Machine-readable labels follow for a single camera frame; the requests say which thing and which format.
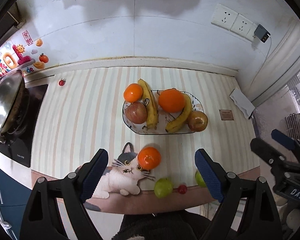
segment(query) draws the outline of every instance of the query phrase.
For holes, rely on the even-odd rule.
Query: blue cabinet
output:
[[[26,205],[31,190],[0,170],[0,206]]]
[[[30,194],[30,189],[0,170],[0,212],[3,220],[12,226],[9,232],[13,240],[19,239],[22,217]]]
[[[26,205],[0,207],[0,212],[4,221],[7,221],[12,227],[9,229],[12,239],[19,239],[22,217],[25,212]]]

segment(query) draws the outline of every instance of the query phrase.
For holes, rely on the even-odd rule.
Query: fruit bowl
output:
[[[122,118],[123,118],[123,122],[126,124],[126,126],[128,126],[135,133],[145,134],[145,135],[194,133],[193,131],[191,131],[189,129],[187,124],[185,124],[178,132],[175,132],[175,133],[166,132],[166,130],[165,130],[166,125],[169,122],[173,121],[175,118],[177,118],[181,112],[167,113],[167,112],[163,111],[163,109],[158,104],[158,97],[161,92],[162,92],[162,90],[152,90],[152,93],[155,97],[155,100],[156,100],[156,103],[158,106],[158,112],[159,112],[159,121],[157,123],[156,129],[148,129],[146,126],[146,122],[144,122],[143,124],[135,124],[135,123],[132,123],[131,121],[129,121],[127,119],[127,116],[125,115],[125,110],[130,105],[130,103],[127,101],[125,101],[123,103],[123,107],[122,107]],[[195,98],[192,94],[190,94],[188,92],[182,91],[182,93],[187,94],[190,97],[194,111],[202,111],[203,112],[203,107],[197,98]]]

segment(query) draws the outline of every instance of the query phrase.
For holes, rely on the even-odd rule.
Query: tangerine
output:
[[[158,103],[167,113],[177,113],[185,107],[185,97],[175,88],[167,89],[161,92]]]
[[[133,83],[128,85],[128,87],[123,93],[123,97],[127,102],[134,103],[142,97],[142,94],[143,94],[142,87],[137,83]]]
[[[143,148],[138,154],[138,163],[145,170],[152,170],[161,162],[160,152],[153,147]]]

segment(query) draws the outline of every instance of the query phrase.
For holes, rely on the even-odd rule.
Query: cabinet handle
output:
[[[13,232],[13,230],[11,230],[11,232],[12,232],[14,238],[15,238],[16,240],[18,240],[18,238],[16,237],[16,234]]]
[[[1,190],[0,190],[0,202],[3,205],[3,200],[2,200],[2,195],[1,195]]]

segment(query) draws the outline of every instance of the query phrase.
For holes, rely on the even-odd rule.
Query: screw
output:
[[[265,183],[267,180],[266,180],[265,177],[259,177],[259,181],[260,181],[261,183]]]
[[[227,173],[227,176],[228,176],[228,178],[230,178],[230,179],[234,179],[236,175],[235,175],[233,172],[228,172],[228,173]]]
[[[68,174],[68,178],[69,179],[73,179],[73,178],[75,178],[77,176],[77,174],[75,173],[75,172],[70,172],[69,174]]]
[[[44,177],[40,177],[40,178],[37,180],[37,182],[38,182],[38,183],[42,183],[42,182],[44,182],[44,179],[45,179]]]

